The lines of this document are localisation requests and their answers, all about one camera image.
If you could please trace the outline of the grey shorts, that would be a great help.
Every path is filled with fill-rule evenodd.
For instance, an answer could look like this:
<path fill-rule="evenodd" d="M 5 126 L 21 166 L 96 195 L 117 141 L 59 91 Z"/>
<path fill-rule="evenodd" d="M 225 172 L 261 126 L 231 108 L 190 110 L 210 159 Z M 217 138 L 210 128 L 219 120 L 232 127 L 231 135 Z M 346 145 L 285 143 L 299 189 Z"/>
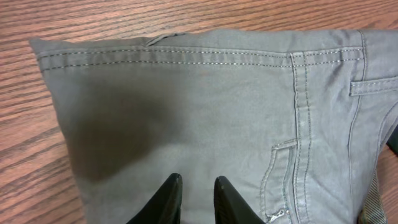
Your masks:
<path fill-rule="evenodd" d="M 225 176 L 264 223 L 357 223 L 397 126 L 397 31 L 213 30 L 30 41 L 88 223 L 127 223 L 173 173 L 180 223 Z"/>

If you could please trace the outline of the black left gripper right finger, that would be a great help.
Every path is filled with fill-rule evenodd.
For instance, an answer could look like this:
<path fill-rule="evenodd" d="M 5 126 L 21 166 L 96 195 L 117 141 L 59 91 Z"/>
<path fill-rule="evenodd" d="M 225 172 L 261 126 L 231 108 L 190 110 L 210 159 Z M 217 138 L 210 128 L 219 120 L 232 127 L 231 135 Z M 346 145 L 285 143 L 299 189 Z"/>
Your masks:
<path fill-rule="evenodd" d="M 213 203 L 216 224 L 264 224 L 225 176 L 215 180 Z"/>

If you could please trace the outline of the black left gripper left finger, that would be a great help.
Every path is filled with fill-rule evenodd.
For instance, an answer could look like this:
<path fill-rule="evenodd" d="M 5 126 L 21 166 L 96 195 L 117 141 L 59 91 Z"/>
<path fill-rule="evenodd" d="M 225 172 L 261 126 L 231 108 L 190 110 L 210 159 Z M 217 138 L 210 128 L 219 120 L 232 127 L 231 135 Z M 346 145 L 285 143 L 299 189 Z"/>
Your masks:
<path fill-rule="evenodd" d="M 178 173 L 171 174 L 127 224 L 179 224 L 182 192 L 182 176 Z"/>

